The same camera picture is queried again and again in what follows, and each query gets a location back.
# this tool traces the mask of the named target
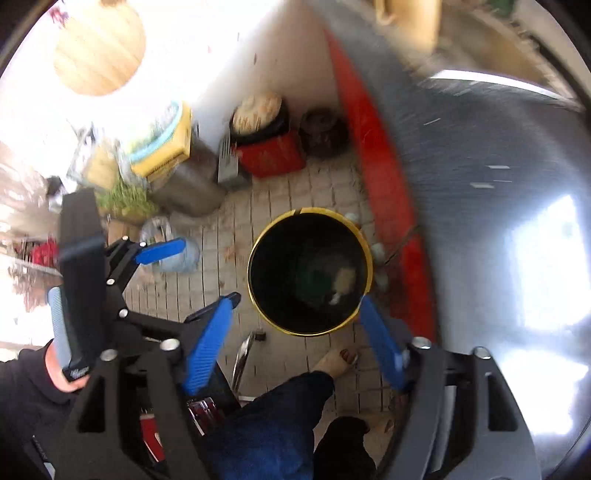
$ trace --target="bucket rim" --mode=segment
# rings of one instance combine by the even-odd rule
[[[371,285],[372,285],[372,281],[373,281],[373,277],[374,277],[374,261],[371,255],[371,250],[369,249],[369,245],[367,243],[367,240],[365,239],[365,237],[363,236],[363,233],[361,232],[361,229],[359,227],[357,227],[357,225],[355,225],[353,222],[351,222],[348,218],[345,218],[343,215],[341,215],[340,213],[334,212],[332,210],[326,209],[326,208],[321,208],[321,207],[303,207],[303,208],[299,208],[299,209],[294,209],[294,210],[290,210],[289,212],[285,212],[282,213],[281,215],[279,215],[278,217],[276,217],[274,220],[271,221],[271,223],[269,223],[269,225],[267,225],[263,231],[259,234],[259,236],[257,237],[255,243],[252,246],[251,249],[251,253],[250,256],[248,257],[248,269],[247,269],[247,279],[246,279],[246,284],[248,287],[248,296],[251,299],[252,304],[255,306],[257,312],[271,325],[273,325],[273,327],[275,327],[277,330],[279,330],[280,332],[283,333],[287,333],[288,335],[293,335],[293,336],[299,336],[299,337],[318,337],[321,335],[327,335],[328,333],[332,333],[346,325],[348,325],[349,323],[351,323],[354,318],[359,314],[359,309],[361,307],[361,299],[359,299],[359,304],[357,305],[357,307],[355,308],[355,310],[351,313],[351,315],[349,315],[343,322],[339,323],[337,326],[332,327],[329,330],[326,330],[324,332],[319,332],[319,333],[298,333],[298,332],[292,332],[290,330],[286,330],[283,327],[277,325],[276,323],[274,323],[269,317],[267,317],[267,315],[265,315],[261,309],[261,307],[259,306],[259,304],[256,302],[255,300],[255,296],[252,293],[252,288],[251,288],[251,265],[252,265],[252,257],[254,256],[254,253],[256,251],[256,248],[258,246],[258,244],[260,243],[261,239],[265,236],[265,234],[271,229],[273,228],[276,224],[278,224],[279,222],[281,222],[282,220],[285,220],[286,218],[295,216],[295,215],[300,215],[303,213],[317,213],[320,215],[326,215],[328,217],[331,217],[334,220],[337,220],[338,222],[342,223],[343,225],[345,225],[345,227],[347,227],[351,233],[354,234],[355,238],[357,239],[357,241],[359,242],[359,245],[361,246],[361,249],[363,250],[363,254],[365,256],[365,263],[366,263],[366,267],[367,267],[367,281],[365,283],[365,288],[363,289],[363,295],[366,295],[367,293],[369,293],[369,290],[371,289]]]

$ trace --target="wooden round board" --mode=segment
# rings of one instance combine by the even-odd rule
[[[66,21],[53,65],[62,83],[81,95],[107,95],[125,85],[144,58],[145,33],[126,2],[97,3]]]

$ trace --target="yellow box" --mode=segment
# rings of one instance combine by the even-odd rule
[[[188,159],[191,151],[191,109],[183,102],[183,114],[173,136],[154,153],[131,166],[140,177],[147,177],[168,162],[175,164]]]

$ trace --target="person's foot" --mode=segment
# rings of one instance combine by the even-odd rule
[[[332,349],[320,359],[311,371],[324,372],[335,380],[349,370],[358,358],[359,354],[352,348]]]

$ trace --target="grey bin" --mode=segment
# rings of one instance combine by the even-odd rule
[[[226,196],[216,182],[217,162],[217,155],[193,133],[189,158],[151,183],[151,200],[168,212],[191,217],[210,214]]]

